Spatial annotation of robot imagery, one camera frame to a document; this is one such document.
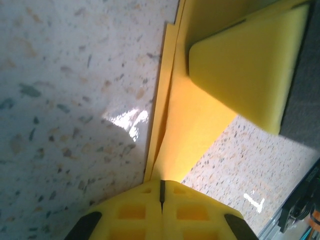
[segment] speckled floor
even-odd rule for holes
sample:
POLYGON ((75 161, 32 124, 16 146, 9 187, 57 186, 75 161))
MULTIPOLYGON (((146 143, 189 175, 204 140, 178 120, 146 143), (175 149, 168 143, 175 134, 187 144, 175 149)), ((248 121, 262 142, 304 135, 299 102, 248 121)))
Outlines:
MULTIPOLYGON (((177 0, 0 0, 0 239, 63 239, 142 182, 177 0)), ((237 118, 184 183, 258 233, 318 157, 237 118)))

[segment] yellow plastic part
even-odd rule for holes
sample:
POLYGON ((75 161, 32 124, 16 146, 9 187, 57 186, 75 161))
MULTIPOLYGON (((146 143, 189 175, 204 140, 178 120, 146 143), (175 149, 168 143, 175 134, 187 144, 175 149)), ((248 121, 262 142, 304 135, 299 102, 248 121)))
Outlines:
POLYGON ((280 131, 308 17, 308 4, 292 8, 300 2, 274 3, 240 18, 189 52, 197 86, 272 134, 280 131))
POLYGON ((188 73, 190 47, 245 16, 255 0, 181 0, 168 25, 144 181, 182 181, 236 117, 196 86, 188 73))
POLYGON ((154 180, 92 208, 102 217, 90 240, 236 240, 224 215, 242 215, 181 183, 154 180))

